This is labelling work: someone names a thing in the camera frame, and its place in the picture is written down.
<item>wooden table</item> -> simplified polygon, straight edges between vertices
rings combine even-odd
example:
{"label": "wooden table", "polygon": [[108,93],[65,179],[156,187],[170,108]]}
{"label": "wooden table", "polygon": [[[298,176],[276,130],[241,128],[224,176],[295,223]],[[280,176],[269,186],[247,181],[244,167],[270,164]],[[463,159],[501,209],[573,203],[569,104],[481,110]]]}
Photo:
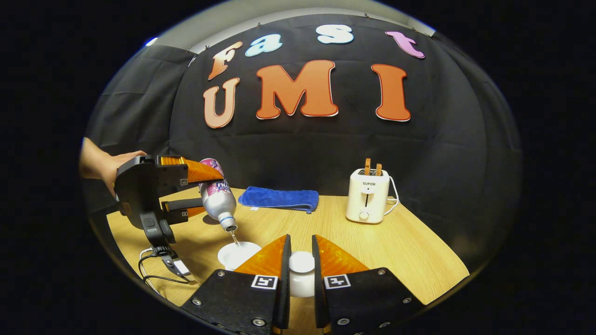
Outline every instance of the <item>wooden table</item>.
{"label": "wooden table", "polygon": [[[232,189],[236,199],[244,192]],[[160,201],[199,197],[198,187],[171,194]],[[346,219],[347,197],[320,196],[316,211],[249,207],[238,204],[234,217],[235,234],[240,241],[264,247],[285,234],[291,236],[292,251],[311,252],[312,235],[318,234],[335,243],[370,269],[386,267],[425,305],[443,295],[469,275],[459,257],[430,228],[402,204],[379,224],[363,224]],[[203,221],[207,213],[196,215],[181,224],[172,225],[176,244],[172,247],[199,283],[216,269],[223,269],[218,251],[232,243],[222,227]],[[107,215],[114,239],[131,267],[138,272],[139,253],[150,244],[143,230],[135,228],[119,212]],[[147,274],[174,278],[160,258],[143,262]],[[153,279],[159,293],[182,306],[196,291],[198,284],[186,285]],[[289,335],[320,335],[315,327],[314,298],[292,297]]]}

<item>white saucer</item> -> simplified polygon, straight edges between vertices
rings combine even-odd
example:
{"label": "white saucer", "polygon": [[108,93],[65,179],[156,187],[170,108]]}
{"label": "white saucer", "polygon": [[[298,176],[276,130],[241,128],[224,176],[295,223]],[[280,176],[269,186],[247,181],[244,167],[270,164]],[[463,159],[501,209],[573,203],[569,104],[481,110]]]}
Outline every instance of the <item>white saucer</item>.
{"label": "white saucer", "polygon": [[234,271],[259,250],[261,247],[252,242],[240,242],[240,247],[235,243],[230,243],[219,249],[218,260],[226,270]]}

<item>screw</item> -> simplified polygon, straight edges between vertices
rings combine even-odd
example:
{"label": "screw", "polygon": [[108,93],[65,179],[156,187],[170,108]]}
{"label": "screw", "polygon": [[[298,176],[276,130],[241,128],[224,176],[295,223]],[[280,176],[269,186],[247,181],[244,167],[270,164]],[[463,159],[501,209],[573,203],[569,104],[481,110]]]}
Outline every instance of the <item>screw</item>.
{"label": "screw", "polygon": [[266,322],[263,319],[256,318],[256,319],[253,319],[253,324],[257,327],[263,327],[266,324]]}

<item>letter s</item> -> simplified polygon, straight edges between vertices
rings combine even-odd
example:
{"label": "letter s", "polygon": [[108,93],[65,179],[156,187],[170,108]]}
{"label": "letter s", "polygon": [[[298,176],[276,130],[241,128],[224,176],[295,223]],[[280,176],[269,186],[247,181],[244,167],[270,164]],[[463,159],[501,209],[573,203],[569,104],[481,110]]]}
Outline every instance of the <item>letter s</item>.
{"label": "letter s", "polygon": [[316,39],[324,44],[345,44],[354,40],[354,35],[350,32],[352,28],[345,24],[324,24],[316,28],[317,34],[323,35]]}

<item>letter m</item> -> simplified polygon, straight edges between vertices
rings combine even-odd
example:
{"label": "letter m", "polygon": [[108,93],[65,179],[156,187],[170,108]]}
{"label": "letter m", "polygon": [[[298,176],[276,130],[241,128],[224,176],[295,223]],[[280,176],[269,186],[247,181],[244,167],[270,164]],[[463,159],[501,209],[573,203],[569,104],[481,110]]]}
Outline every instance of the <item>letter m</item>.
{"label": "letter m", "polygon": [[293,115],[302,95],[306,101],[300,112],[305,116],[334,116],[338,108],[331,99],[331,69],[335,63],[328,60],[314,60],[306,63],[296,80],[292,80],[283,67],[272,65],[257,71],[263,83],[261,108],[258,119],[274,119],[281,110],[275,106],[275,96],[285,112]]}

